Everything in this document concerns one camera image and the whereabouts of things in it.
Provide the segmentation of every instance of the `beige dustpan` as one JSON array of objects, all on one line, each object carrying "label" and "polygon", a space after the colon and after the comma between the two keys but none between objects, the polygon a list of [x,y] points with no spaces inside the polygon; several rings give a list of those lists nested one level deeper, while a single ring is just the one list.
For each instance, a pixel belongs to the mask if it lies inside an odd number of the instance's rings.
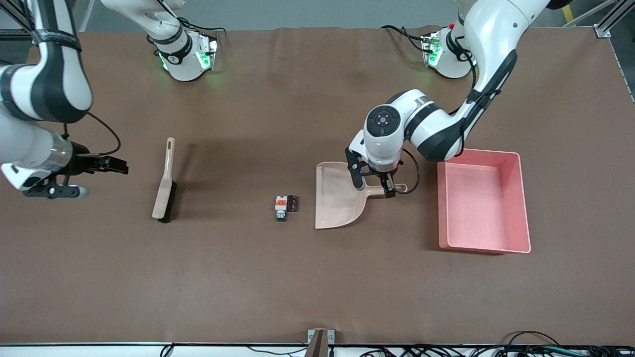
[{"label": "beige dustpan", "polygon": [[[403,184],[395,185],[407,191]],[[346,163],[329,161],[316,167],[316,229],[345,226],[355,221],[366,206],[366,199],[383,196],[381,186],[366,186],[358,191],[353,186]]]}]

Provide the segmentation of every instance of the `pink plastic container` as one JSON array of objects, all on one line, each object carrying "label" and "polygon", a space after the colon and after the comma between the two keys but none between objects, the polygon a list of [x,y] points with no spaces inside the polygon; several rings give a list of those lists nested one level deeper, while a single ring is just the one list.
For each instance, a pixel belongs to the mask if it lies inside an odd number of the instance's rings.
[{"label": "pink plastic container", "polygon": [[439,246],[487,253],[529,253],[520,156],[466,149],[438,164]]}]

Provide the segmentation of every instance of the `table surface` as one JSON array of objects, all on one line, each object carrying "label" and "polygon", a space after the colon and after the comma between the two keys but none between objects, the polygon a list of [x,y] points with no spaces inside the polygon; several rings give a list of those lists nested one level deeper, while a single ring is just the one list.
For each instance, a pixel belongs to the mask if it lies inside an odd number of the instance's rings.
[{"label": "table surface", "polygon": [[[470,79],[425,69],[385,30],[221,36],[217,71],[165,73],[145,34],[81,34],[93,112],[128,176],[82,175],[81,201],[27,199],[0,180],[0,340],[635,344],[635,108],[609,40],[530,29],[467,147],[518,152],[532,252],[438,247],[436,165],[415,194],[370,201],[316,231],[315,165],[343,161],[368,111],[419,88],[452,110]],[[90,118],[72,140],[104,151]],[[175,220],[150,217],[175,137]],[[412,166],[398,180],[413,182]],[[274,198],[300,211],[274,219]]]}]

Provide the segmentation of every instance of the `hand brush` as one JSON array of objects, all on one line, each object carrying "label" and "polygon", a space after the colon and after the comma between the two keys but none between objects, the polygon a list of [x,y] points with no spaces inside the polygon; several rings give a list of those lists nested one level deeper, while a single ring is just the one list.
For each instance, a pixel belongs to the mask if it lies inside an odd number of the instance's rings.
[{"label": "hand brush", "polygon": [[177,183],[172,181],[172,161],[174,161],[174,138],[168,138],[165,149],[165,170],[159,184],[157,200],[154,202],[152,218],[161,223],[169,223],[172,206],[177,195]]}]

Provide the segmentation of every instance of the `white robotic arm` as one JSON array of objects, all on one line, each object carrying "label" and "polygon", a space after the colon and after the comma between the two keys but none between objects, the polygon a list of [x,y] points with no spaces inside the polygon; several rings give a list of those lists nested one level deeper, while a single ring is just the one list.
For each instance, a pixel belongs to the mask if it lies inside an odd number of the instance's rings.
[{"label": "white robotic arm", "polygon": [[172,9],[186,0],[102,0],[104,6],[134,21],[157,46],[163,67],[177,81],[193,81],[212,70],[217,40],[185,29]]},{"label": "white robotic arm", "polygon": [[28,0],[36,65],[0,67],[0,163],[9,182],[27,196],[79,198],[83,187],[57,185],[55,177],[83,172],[127,173],[125,161],[82,156],[84,146],[40,127],[38,121],[71,124],[90,109],[93,95],[81,65],[81,47],[65,0]]},{"label": "white robotic arm", "polygon": [[[461,51],[469,50],[478,64],[476,85],[454,115],[419,90],[398,93],[370,111],[364,129],[346,150],[356,188],[364,189],[362,176],[378,175],[387,196],[393,196],[392,174],[400,164],[404,140],[414,144],[429,161],[446,161],[456,155],[492,99],[500,93],[516,64],[518,41],[549,0],[456,3],[463,6],[461,11],[467,11],[460,28],[467,48]],[[450,33],[448,38],[455,37]],[[366,165],[369,170],[362,172],[361,167]]]}]

